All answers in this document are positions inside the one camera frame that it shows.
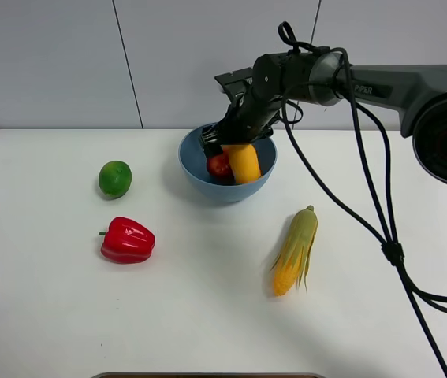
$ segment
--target white wall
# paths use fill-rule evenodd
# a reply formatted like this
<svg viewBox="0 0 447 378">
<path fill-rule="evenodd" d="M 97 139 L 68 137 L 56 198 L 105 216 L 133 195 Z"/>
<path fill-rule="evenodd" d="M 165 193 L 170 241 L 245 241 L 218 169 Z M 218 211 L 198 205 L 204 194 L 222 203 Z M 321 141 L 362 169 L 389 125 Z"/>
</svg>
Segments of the white wall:
<svg viewBox="0 0 447 378">
<path fill-rule="evenodd" d="M 0 0 L 0 128 L 138 128 L 111 0 Z"/>
<path fill-rule="evenodd" d="M 311 38 L 318 0 L 115 0 L 145 128 L 192 128 L 228 105 L 214 76 Z M 314 43 L 355 65 L 447 63 L 447 0 L 322 0 Z M 298 128 L 351 128 L 347 103 Z M 389 128 L 398 115 L 375 109 Z M 363 125 L 371 125 L 364 116 Z M 0 0 L 0 128 L 141 126 L 112 0 Z"/>
</svg>

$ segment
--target robotic arm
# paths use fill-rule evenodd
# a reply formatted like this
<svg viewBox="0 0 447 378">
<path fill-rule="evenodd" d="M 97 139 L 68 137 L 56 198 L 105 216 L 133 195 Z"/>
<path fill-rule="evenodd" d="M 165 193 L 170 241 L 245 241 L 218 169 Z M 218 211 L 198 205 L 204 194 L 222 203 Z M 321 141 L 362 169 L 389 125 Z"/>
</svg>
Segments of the robotic arm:
<svg viewBox="0 0 447 378">
<path fill-rule="evenodd" d="M 259 57 L 253 69 L 216 76 L 231 104 L 222 120 L 203 130 L 204 153 L 271 136 L 288 88 L 289 99 L 333 106 L 352 85 L 359 102 L 399 112 L 401 134 L 413 135 L 419 163 L 447 183 L 447 65 L 356 65 L 349 78 L 342 65 L 339 53 L 294 48 Z"/>
</svg>

